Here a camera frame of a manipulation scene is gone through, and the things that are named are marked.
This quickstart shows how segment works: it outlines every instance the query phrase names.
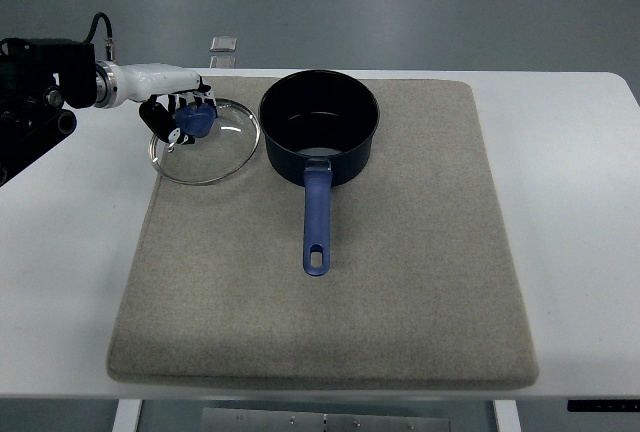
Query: robotic arm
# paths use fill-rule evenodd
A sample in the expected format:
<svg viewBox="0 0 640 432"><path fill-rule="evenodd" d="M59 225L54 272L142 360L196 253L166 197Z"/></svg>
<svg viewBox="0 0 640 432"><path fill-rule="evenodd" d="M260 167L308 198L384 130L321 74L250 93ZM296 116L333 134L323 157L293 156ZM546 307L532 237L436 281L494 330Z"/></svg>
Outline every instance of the robotic arm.
<svg viewBox="0 0 640 432"><path fill-rule="evenodd" d="M73 133L76 117L63 109L65 102L76 109L141 102L140 117L171 145L192 144L208 134L217 117L211 87L196 72L171 65L96 62L90 38L99 17L107 23L112 59L104 14L96 15L84 42L0 41L0 186ZM169 110L156 101L162 95L169 96Z"/></svg>

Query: glass lid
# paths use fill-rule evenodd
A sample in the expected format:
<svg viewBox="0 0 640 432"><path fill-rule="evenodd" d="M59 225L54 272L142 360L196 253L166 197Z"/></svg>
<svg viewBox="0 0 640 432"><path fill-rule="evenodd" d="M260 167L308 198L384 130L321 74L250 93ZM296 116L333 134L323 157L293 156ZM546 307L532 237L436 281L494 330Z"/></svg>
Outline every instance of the glass lid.
<svg viewBox="0 0 640 432"><path fill-rule="evenodd" d="M256 116L228 99L217 99L216 109L210 132L194 144L170 146L151 137L149 157L160 175L179 184L211 185L249 161L260 141Z"/></svg>

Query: black saucepan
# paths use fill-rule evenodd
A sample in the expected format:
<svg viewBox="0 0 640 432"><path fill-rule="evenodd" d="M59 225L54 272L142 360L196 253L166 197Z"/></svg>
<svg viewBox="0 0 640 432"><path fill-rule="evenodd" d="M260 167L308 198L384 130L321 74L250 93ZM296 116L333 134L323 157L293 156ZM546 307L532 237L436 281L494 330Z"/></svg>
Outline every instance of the black saucepan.
<svg viewBox="0 0 640 432"><path fill-rule="evenodd" d="M305 186L304 270L330 266L330 188L367 164L378 104L361 82L328 70L305 70L276 82L262 97L267 155L285 179Z"/></svg>

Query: white table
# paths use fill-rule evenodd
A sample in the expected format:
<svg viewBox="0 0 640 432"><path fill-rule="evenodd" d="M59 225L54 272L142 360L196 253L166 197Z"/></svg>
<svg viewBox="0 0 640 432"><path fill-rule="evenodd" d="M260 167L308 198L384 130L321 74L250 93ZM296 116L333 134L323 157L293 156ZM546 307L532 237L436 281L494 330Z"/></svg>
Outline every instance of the white table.
<svg viewBox="0 0 640 432"><path fill-rule="evenodd" d="M0 188L0 396L640 396L640 108L624 80L606 73L348 73L473 88L540 365L535 385L300 394L112 381L107 349L155 180L150 133L128 103L77 111L76 132Z"/></svg>

